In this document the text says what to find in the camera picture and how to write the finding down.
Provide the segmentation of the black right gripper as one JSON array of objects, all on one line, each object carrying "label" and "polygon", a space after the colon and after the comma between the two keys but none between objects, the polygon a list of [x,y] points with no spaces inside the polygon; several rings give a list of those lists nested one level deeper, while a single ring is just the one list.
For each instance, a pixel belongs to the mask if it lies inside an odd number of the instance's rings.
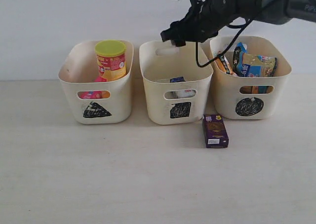
[{"label": "black right gripper", "polygon": [[182,47],[188,42],[205,42],[218,35],[226,25],[237,16],[236,0],[206,0],[185,22],[172,22],[168,29],[160,33],[162,41],[171,41],[175,47]]}]

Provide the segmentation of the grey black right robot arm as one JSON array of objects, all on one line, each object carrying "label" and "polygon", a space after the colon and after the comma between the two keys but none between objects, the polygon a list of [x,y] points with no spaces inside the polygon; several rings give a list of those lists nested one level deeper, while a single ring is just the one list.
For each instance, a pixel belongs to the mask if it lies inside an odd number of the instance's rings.
[{"label": "grey black right robot arm", "polygon": [[162,41],[181,47],[187,42],[203,43],[218,35],[223,27],[237,29],[232,22],[259,21],[283,25],[291,19],[316,20],[316,0],[190,0],[185,17],[161,32]]}]

